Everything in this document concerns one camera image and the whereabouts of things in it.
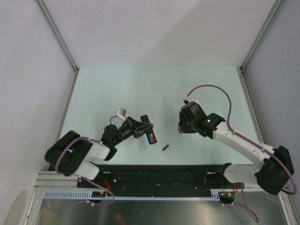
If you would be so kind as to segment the blue battery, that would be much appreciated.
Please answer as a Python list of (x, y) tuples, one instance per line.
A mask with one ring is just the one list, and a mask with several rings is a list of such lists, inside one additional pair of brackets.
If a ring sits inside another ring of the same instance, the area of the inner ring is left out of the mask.
[(153, 136), (152, 136), (151, 133), (148, 134), (148, 140), (149, 140), (149, 142), (150, 142), (151, 144), (154, 143)]

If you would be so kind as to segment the black remote control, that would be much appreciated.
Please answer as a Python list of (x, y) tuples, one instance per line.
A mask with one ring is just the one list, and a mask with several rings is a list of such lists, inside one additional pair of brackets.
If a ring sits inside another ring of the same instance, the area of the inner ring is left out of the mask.
[[(140, 119), (141, 119), (141, 122), (150, 123), (148, 115), (142, 115), (142, 116), (140, 116)], [(157, 143), (157, 139), (155, 137), (153, 128), (148, 129), (145, 134), (147, 136), (149, 145), (154, 145)]]

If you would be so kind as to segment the orange battery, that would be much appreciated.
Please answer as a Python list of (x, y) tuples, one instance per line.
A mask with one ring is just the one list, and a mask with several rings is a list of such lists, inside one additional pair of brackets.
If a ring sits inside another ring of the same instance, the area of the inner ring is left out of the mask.
[(152, 140), (153, 140), (153, 143), (156, 143), (156, 142), (157, 142), (156, 137), (155, 137), (154, 134), (151, 134), (151, 138), (152, 138)]

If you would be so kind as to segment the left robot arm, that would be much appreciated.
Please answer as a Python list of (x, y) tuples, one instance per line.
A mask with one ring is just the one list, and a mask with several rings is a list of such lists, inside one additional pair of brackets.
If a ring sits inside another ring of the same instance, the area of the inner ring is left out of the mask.
[(97, 188), (104, 181), (98, 165), (115, 156), (118, 144), (129, 137), (138, 139), (143, 135), (147, 136), (149, 144), (157, 142), (153, 124), (150, 123), (148, 116), (143, 115), (140, 119), (141, 121), (136, 121), (126, 117), (120, 127), (107, 125), (99, 141), (80, 136), (71, 130), (47, 150), (44, 159), (57, 173), (66, 177), (71, 175), (85, 177), (89, 184)]

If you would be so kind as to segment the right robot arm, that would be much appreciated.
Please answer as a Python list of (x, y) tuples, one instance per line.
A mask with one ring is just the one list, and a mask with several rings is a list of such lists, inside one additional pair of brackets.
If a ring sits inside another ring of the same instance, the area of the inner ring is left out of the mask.
[(275, 148), (252, 141), (230, 130), (224, 118), (215, 113), (206, 115), (194, 99), (184, 100), (179, 112), (179, 132), (198, 133), (221, 142), (253, 163), (252, 166), (228, 165), (224, 172), (216, 176), (216, 182), (221, 188), (227, 188), (232, 183), (244, 183), (258, 185), (267, 193), (278, 195), (294, 174), (287, 148)]

